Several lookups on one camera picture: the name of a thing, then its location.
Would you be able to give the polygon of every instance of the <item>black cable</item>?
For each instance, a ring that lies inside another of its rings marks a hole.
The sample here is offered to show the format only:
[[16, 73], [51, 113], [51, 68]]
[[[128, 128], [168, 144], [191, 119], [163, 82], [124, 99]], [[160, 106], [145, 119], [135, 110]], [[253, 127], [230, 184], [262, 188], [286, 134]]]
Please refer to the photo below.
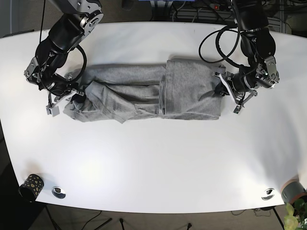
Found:
[[283, 222], [282, 222], [282, 220], [280, 219], [280, 217], [279, 217], [279, 215], [278, 215], [278, 213], [277, 213], [275, 207], [273, 208], [273, 211], [274, 211], [274, 213], [275, 213], [275, 215], [276, 215], [276, 217], [277, 217], [277, 219], [278, 219], [278, 221], [279, 221], [281, 227], [284, 229]]
[[87, 65], [87, 57], [86, 57], [85, 51], [82, 49], [80, 45], [77, 45], [76, 48], [81, 52], [82, 57], [83, 57], [83, 65], [82, 65], [80, 73], [72, 80], [66, 81], [64, 79], [54, 79], [55, 82], [61, 82], [67, 85], [71, 85], [71, 84], [76, 83], [80, 79], [80, 77], [82, 77], [82, 75], [84, 74], [84, 71]]
[[274, 16], [273, 18], [277, 18], [277, 19], [278, 19], [279, 21], [281, 21], [282, 23], [288, 25], [288, 26], [290, 27], [290, 29], [292, 30], [292, 28], [291, 28], [291, 26], [289, 25], [289, 23], [286, 23], [285, 21], [282, 21], [280, 18], [275, 17], [275, 16]]
[[104, 222], [102, 225], [99, 225], [97, 228], [95, 228], [94, 230], [99, 230], [101, 229], [103, 226], [105, 226], [107, 223], [109, 223], [112, 220], [112, 218], [109, 218], [106, 222]]
[[202, 44], [203, 44], [210, 36], [212, 36], [212, 35], [215, 34], [215, 33], [220, 32], [221, 30], [214, 31], [214, 32], [212, 32], [211, 34], [209, 34], [208, 36], [206, 36], [206, 37], [203, 39], [203, 41], [201, 42], [201, 44], [200, 44], [198, 53], [199, 53], [200, 58], [201, 58], [204, 62], [206, 62], [206, 63], [208, 63], [208, 64], [213, 64], [213, 63], [222, 62], [222, 61], [228, 59], [228, 58], [234, 53], [234, 51], [236, 50], [236, 47], [237, 47], [237, 45], [238, 45], [238, 43], [239, 43], [239, 40], [240, 40], [241, 21], [240, 21], [240, 18], [239, 18], [238, 8], [237, 8], [237, 5], [236, 5], [236, 1], [233, 1], [233, 7], [234, 7], [234, 10], [235, 10], [235, 12], [236, 12], [236, 19], [237, 19], [237, 23], [238, 23], [238, 31], [237, 31], [236, 43], [235, 43], [233, 49], [230, 51], [230, 53], [229, 53], [228, 55], [226, 55], [225, 57], [223, 57], [222, 59], [217, 60], [217, 61], [207, 61], [207, 60], [205, 60], [205, 59], [202, 57], [202, 55], [201, 55], [201, 47], [202, 47]]
[[43, 25], [44, 25], [44, 17], [45, 17], [45, 9], [46, 9], [46, 0], [44, 0], [44, 6], [43, 6], [43, 16], [42, 16], [42, 23], [40, 26], [40, 34], [39, 34], [39, 44], [38, 44], [38, 74], [39, 77], [41, 78], [41, 72], [40, 72], [40, 47], [42, 43], [42, 32], [43, 32]]
[[243, 210], [242, 212], [240, 212], [239, 214], [234, 214], [233, 213], [233, 211], [231, 211], [231, 214], [233, 215], [233, 216], [240, 216], [243, 212], [245, 212], [247, 209], [245, 209], [245, 210]]
[[46, 211], [47, 211], [47, 213], [48, 213], [48, 216], [49, 216], [49, 218], [50, 218], [50, 220], [51, 220], [51, 223], [52, 223], [54, 229], [55, 229], [55, 230], [61, 230], [61, 228], [58, 226], [58, 224], [57, 224], [57, 223], [54, 221], [54, 219], [52, 218], [52, 216], [51, 216], [51, 214], [50, 214], [50, 212], [49, 212], [49, 209], [48, 209], [47, 205], [45, 206], [45, 208], [46, 208]]
[[83, 228], [82, 228], [81, 230], [83, 230], [83, 229], [85, 228], [85, 226], [86, 226], [91, 220], [93, 220], [93, 219], [95, 219], [96, 217], [98, 217], [101, 213], [102, 213], [102, 211], [100, 211], [100, 212], [98, 213], [98, 215], [96, 215], [96, 216], [94, 216], [93, 218], [91, 218], [90, 220], [88, 220], [88, 221], [84, 224], [84, 226], [83, 226]]
[[42, 42], [42, 32], [43, 32], [43, 25], [44, 25], [44, 18], [45, 18], [45, 10], [46, 10], [46, 0], [44, 0], [44, 6], [43, 6], [43, 16], [42, 16], [42, 23], [41, 23], [41, 26], [40, 26], [40, 34], [39, 34], [39, 44], [38, 44], [38, 74], [39, 74], [39, 77], [40, 77], [40, 80], [41, 80], [41, 83], [43, 85], [43, 87], [49, 92], [49, 93], [52, 93], [44, 84], [43, 82], [43, 78], [41, 77], [41, 71], [40, 71], [40, 63], [41, 63], [41, 60], [40, 60], [40, 44]]

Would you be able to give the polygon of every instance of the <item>folded gray shirt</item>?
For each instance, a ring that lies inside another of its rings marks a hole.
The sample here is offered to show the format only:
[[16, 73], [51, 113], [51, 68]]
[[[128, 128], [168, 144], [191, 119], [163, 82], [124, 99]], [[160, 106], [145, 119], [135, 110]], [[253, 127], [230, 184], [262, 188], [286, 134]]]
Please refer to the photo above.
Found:
[[[80, 70], [72, 73], [75, 77]], [[167, 118], [216, 120], [220, 80], [213, 72], [224, 68], [198, 60], [169, 60], [166, 65], [98, 65], [87, 67], [80, 81], [84, 103], [71, 102], [64, 113], [82, 122], [114, 119]]]

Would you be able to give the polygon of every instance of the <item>patterned cup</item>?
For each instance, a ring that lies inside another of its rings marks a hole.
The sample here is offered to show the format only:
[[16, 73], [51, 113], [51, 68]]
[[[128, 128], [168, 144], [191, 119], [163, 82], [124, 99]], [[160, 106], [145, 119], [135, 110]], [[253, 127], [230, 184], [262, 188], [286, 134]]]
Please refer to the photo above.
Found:
[[19, 187], [20, 195], [27, 201], [33, 202], [44, 187], [43, 180], [35, 174], [29, 175], [26, 181]]

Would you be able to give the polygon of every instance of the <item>white tabletop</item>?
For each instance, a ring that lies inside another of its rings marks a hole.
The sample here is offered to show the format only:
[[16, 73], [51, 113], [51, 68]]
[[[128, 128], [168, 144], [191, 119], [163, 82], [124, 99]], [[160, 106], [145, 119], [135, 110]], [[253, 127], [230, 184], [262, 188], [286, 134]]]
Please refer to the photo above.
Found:
[[[81, 46], [88, 65], [199, 59], [202, 39], [219, 28], [197, 23], [100, 24]], [[282, 204], [278, 194], [269, 201], [261, 196], [297, 173], [307, 185], [307, 171], [301, 170], [307, 165], [307, 40], [272, 35], [281, 81], [273, 90], [259, 89], [240, 115], [232, 113], [234, 105], [225, 97], [218, 121], [148, 119], [124, 124], [81, 123], [63, 113], [48, 116], [47, 92], [24, 77], [39, 33], [0, 39], [0, 119], [18, 183], [36, 173], [45, 182], [37, 201], [108, 211], [197, 213]], [[225, 53], [235, 37], [229, 33], [221, 40]], [[214, 38], [205, 47], [205, 57], [219, 58]], [[232, 58], [247, 64], [239, 47]], [[58, 73], [81, 64], [75, 51]], [[55, 198], [53, 186], [63, 188], [66, 198]]]

